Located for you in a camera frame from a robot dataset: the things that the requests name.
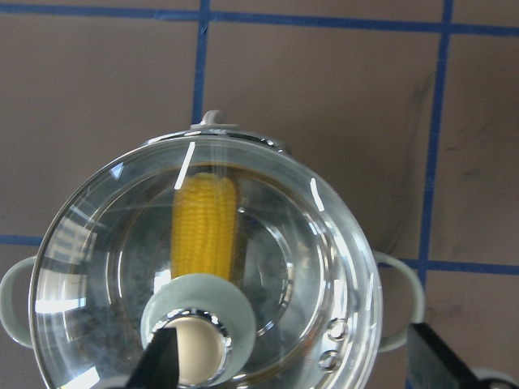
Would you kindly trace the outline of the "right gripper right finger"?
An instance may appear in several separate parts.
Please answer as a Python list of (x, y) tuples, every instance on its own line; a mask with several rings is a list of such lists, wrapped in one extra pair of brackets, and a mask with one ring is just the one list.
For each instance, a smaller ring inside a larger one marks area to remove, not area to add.
[(407, 376), (414, 388), (517, 388), (500, 372), (472, 370), (426, 323), (407, 330)]

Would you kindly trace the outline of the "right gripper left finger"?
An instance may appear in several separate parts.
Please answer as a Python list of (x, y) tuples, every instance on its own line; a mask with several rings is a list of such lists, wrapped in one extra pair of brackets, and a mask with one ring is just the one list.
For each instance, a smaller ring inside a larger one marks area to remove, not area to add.
[(161, 328), (144, 350), (125, 388), (172, 389), (179, 384), (178, 337), (175, 328)]

